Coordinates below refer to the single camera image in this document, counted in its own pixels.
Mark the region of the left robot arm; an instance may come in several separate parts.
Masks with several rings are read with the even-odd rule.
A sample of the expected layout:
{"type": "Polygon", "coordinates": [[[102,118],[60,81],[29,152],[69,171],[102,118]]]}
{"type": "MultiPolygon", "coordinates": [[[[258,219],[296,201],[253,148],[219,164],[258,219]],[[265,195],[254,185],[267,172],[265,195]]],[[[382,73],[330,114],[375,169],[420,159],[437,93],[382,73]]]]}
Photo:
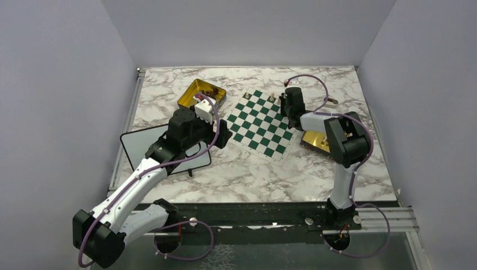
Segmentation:
{"type": "Polygon", "coordinates": [[[182,163],[192,161],[215,146],[223,149],[232,133],[217,109],[199,106],[178,109],[168,128],[146,151],[129,178],[90,211],[73,216],[73,245],[79,250],[78,265],[113,265],[125,247],[154,230],[172,230],[177,208],[161,199],[137,214],[132,212],[142,199],[182,163]]]}

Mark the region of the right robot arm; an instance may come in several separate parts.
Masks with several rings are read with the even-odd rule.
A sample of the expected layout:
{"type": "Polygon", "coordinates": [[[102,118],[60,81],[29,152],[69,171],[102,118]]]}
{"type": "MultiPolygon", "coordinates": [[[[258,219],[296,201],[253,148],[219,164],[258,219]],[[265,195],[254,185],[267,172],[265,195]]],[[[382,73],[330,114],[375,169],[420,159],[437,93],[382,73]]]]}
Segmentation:
{"type": "Polygon", "coordinates": [[[330,228],[338,229],[354,215],[354,180],[357,169],[373,151],[372,136],[354,111],[333,114],[307,110],[299,87],[286,88],[279,99],[280,114],[288,118],[288,128],[326,135],[335,174],[324,216],[330,228]]]}

